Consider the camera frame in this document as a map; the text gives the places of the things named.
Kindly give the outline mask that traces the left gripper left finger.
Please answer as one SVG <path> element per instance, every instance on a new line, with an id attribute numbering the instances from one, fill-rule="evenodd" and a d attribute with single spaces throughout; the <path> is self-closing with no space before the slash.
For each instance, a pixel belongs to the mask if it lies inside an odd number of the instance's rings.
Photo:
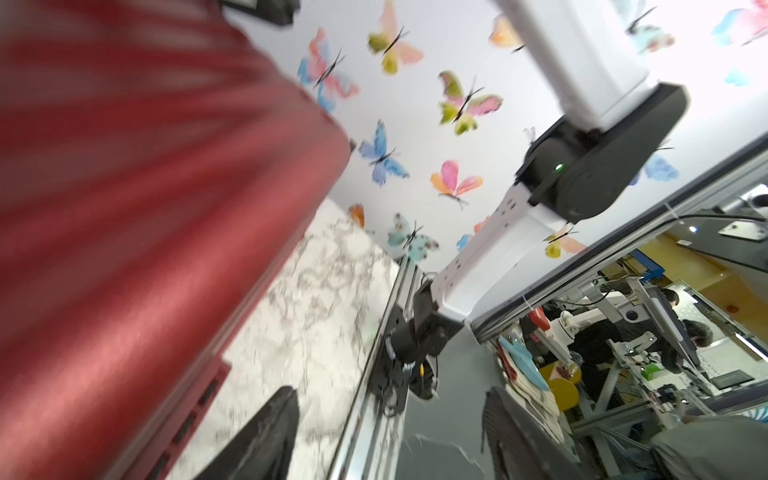
<path id="1" fill-rule="evenodd" d="M 195 480 L 284 480 L 298 432 L 297 390 L 279 388 Z"/>

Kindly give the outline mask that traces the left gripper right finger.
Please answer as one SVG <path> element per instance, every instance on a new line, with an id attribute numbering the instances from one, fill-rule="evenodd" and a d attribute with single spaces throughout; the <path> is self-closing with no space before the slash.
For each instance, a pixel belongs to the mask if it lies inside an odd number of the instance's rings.
<path id="1" fill-rule="evenodd" d="M 503 388 L 486 393 L 482 413 L 484 445 L 492 457 L 495 479 L 587 479 L 582 468 Z"/>

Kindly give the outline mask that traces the red hard-shell suitcase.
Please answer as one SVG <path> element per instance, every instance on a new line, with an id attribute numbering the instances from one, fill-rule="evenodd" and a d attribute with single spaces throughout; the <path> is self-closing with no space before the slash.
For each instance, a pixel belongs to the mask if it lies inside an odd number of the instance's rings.
<path id="1" fill-rule="evenodd" d="M 1 475 L 157 474 L 349 161 L 214 1 L 1 5 Z"/>

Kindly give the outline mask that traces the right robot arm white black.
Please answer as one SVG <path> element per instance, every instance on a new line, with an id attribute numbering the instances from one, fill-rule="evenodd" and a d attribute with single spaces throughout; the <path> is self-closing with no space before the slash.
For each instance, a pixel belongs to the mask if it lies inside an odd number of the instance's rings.
<path id="1" fill-rule="evenodd" d="M 531 250 L 607 210 L 682 118 L 685 89 L 653 80 L 610 1 L 504 1 L 562 117 L 529 147 L 499 206 L 457 258 L 393 311 L 369 390 L 402 411 L 420 369 Z"/>

